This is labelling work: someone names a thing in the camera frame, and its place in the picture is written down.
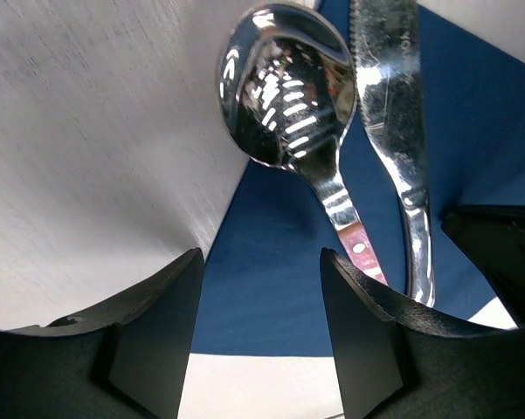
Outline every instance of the cutlery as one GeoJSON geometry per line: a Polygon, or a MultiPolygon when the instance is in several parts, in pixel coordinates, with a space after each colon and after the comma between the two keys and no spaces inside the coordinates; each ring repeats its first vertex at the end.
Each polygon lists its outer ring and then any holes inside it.
{"type": "Polygon", "coordinates": [[[417,3],[352,0],[350,41],[363,125],[401,203],[408,295],[433,306],[435,280],[417,3]]]}
{"type": "Polygon", "coordinates": [[[218,66],[221,114],[253,160],[313,188],[352,263],[386,283],[339,170],[356,108],[355,67],[337,30],[293,4],[250,10],[218,66]]]}

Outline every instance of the blue cloth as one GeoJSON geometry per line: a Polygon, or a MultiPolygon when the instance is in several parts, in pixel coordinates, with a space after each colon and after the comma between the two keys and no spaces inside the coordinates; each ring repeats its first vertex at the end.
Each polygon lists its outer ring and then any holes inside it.
{"type": "MultiPolygon", "coordinates": [[[[321,13],[348,38],[348,0],[321,13]]],[[[525,204],[525,65],[420,10],[425,124],[432,180],[436,308],[469,318],[494,293],[441,231],[464,204],[525,204]]],[[[356,118],[342,173],[386,277],[404,289],[395,190],[356,118]]],[[[324,210],[295,175],[250,163],[208,259],[193,351],[331,356],[322,247],[343,252],[324,210]]]]}

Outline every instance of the metal spoon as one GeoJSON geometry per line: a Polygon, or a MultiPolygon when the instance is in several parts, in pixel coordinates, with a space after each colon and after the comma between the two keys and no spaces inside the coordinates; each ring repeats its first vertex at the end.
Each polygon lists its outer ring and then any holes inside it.
{"type": "Polygon", "coordinates": [[[360,113],[401,202],[408,294],[433,306],[429,175],[415,0],[351,0],[360,113]]]}
{"type": "Polygon", "coordinates": [[[232,33],[218,87],[237,145],[261,164],[303,177],[353,264],[385,283],[339,171],[340,146],[356,107],[355,70],[340,34],[304,7],[260,6],[232,33]]]}

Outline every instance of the textured white surface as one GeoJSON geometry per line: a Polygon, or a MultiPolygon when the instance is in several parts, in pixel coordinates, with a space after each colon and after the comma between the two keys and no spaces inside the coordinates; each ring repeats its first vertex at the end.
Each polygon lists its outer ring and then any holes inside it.
{"type": "Polygon", "coordinates": [[[0,328],[207,253],[245,166],[215,65],[254,3],[0,1],[0,328]]]}
{"type": "Polygon", "coordinates": [[[470,321],[483,326],[498,329],[514,329],[516,323],[500,299],[492,299],[481,310],[470,318],[470,321]]]}
{"type": "Polygon", "coordinates": [[[332,358],[192,354],[179,419],[324,419],[341,412],[332,358]]]}

